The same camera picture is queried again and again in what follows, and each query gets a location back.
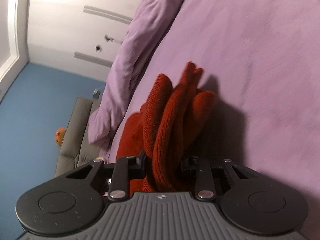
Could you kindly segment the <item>purple rolled duvet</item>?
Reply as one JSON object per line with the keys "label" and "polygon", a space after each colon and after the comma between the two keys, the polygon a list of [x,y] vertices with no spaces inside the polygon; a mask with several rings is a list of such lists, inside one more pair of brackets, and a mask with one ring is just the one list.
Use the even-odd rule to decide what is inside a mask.
{"label": "purple rolled duvet", "polygon": [[99,108],[88,122],[88,142],[110,148],[149,55],[176,17],[184,0],[140,0],[107,76]]}

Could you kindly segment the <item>white wardrobe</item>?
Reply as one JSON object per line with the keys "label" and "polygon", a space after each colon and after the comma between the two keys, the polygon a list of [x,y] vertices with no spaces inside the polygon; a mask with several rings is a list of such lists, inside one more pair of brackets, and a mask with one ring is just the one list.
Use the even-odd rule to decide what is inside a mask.
{"label": "white wardrobe", "polygon": [[140,0],[1,0],[1,66],[29,62],[105,81]]}

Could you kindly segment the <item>purple bed sheet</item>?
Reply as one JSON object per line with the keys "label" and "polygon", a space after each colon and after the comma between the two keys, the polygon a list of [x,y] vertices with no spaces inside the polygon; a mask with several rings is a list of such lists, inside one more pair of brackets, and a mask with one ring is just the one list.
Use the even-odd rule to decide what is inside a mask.
{"label": "purple bed sheet", "polygon": [[189,61],[217,97],[199,150],[318,191],[319,0],[185,0],[126,114]]}

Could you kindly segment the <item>grey upholstered headboard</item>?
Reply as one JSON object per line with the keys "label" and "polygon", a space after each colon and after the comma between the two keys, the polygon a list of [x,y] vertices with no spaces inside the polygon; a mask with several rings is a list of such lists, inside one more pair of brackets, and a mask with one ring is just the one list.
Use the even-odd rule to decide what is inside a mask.
{"label": "grey upholstered headboard", "polygon": [[77,98],[57,157],[56,177],[98,157],[100,148],[88,142],[88,120],[100,103],[97,99]]}

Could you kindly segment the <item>red knit sweater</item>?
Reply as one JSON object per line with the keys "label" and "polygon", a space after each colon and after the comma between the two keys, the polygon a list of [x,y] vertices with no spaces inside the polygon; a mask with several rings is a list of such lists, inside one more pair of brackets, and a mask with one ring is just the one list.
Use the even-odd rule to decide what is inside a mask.
{"label": "red knit sweater", "polygon": [[126,121],[117,158],[145,152],[151,167],[144,179],[130,182],[130,192],[174,192],[182,185],[175,172],[211,114],[215,94],[197,86],[203,69],[188,62],[176,87],[159,74],[138,113]]}

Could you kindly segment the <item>orange plush toy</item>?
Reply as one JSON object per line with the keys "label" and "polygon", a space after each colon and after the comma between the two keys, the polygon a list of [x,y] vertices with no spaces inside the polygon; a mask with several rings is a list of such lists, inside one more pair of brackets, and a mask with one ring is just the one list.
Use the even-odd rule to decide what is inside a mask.
{"label": "orange plush toy", "polygon": [[64,127],[60,127],[55,134],[55,141],[57,146],[61,147],[63,143],[63,139],[65,136],[66,129]]}

